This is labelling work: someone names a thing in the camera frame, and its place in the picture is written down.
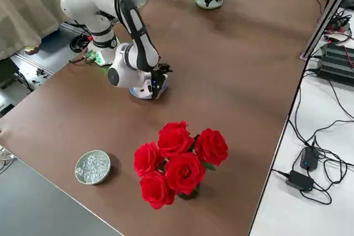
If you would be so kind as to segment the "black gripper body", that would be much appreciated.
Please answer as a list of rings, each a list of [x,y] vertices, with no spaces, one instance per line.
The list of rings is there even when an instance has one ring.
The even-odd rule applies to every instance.
[[[159,98],[162,93],[162,88],[164,84],[164,75],[160,71],[152,71],[151,73],[152,82],[152,99]]]

